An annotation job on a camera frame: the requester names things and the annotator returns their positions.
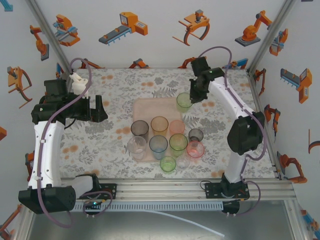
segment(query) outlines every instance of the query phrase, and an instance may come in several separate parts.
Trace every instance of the table surface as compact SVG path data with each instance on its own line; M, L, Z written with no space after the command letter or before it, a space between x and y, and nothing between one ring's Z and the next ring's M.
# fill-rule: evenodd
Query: table surface
M88 78L86 69L78 69L82 78ZM243 101L256 109L244 69L229 70L230 84ZM95 95L102 95L103 106L109 118L101 123L75 121L65 130L61 141L60 175L73 178L83 173L96 173L99 178L220 178L227 168L231 150L227 135L232 121L214 96L194 104L182 114L185 135L199 128L204 133L205 154L198 162L191 162L185 170L164 173L159 162L137 163L126 149L133 136L133 103L137 98L176 97L190 90L191 69L93 69L89 89L91 108ZM258 156L262 144L255 151ZM248 161L246 178L274 178L268 152L258 161Z

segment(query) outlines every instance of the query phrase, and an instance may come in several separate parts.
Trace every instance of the conveyor belt illustration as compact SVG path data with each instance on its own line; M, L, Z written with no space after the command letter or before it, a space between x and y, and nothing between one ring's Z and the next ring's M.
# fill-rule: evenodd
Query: conveyor belt illustration
M99 38L99 42L103 44L114 43L117 39L120 39L122 36L126 36L126 34L133 34L135 32L141 35L148 34L148 26L138 21L138 16L132 12L122 12L120 13L121 25L111 32L103 35Z

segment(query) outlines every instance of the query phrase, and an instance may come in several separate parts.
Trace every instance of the metal rail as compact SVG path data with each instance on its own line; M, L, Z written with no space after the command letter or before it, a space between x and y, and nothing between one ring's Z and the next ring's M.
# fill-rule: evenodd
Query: metal rail
M100 179L100 183L116 183L116 202L188 202L188 201L230 201L226 199L207 199L205 191L200 188L200 181L219 183L220 179ZM250 179L261 188L261 200L295 200L296 194L291 181L276 178ZM256 201L257 188L248 185L250 198Z

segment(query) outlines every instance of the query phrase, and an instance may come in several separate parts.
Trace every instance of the clear cup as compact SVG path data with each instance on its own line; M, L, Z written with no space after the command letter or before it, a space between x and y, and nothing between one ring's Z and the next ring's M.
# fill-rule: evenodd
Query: clear cup
M188 139L181 133L173 134L169 140L171 155L177 158L184 154L188 145Z
M141 161L146 156L147 142L142 136L134 136L128 141L126 148L134 160Z
M188 112L192 105L189 93L183 92L176 97L176 109L180 113Z
M149 125L146 121L138 120L132 123L131 132L135 136L143 137L146 142L149 140Z
M149 141L149 147L155 159L161 160L168 148L168 140L162 135L153 136Z
M152 132L153 132L153 135L155 136L156 135L166 136L168 127L169 127L169 122L163 116L156 116L151 121Z
M191 141L186 147L186 153L190 161L196 162L205 154L205 146L199 141Z
M204 139L204 133L200 129L194 128L189 131L189 142L201 142L202 139Z
M165 156L160 161L160 168L165 173L170 173L176 168L176 160L171 156Z
M189 167L190 160L186 155L181 155L176 158L175 163L176 163L177 169L185 170L187 167Z
M184 134L185 129L186 129L186 126L183 121L174 120L174 121L170 122L170 126L169 126L170 135Z

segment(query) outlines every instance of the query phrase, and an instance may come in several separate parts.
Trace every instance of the green cup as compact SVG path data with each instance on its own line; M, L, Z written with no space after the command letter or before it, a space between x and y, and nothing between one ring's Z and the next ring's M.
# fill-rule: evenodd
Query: green cup
M176 109L180 113L188 112L192 105L189 93L183 92L176 97Z
M176 160L171 156L165 156L160 161L160 167L165 173L170 173L176 168Z
M169 144L172 157L177 158L184 154L188 146L188 139L185 135L176 133L170 137Z

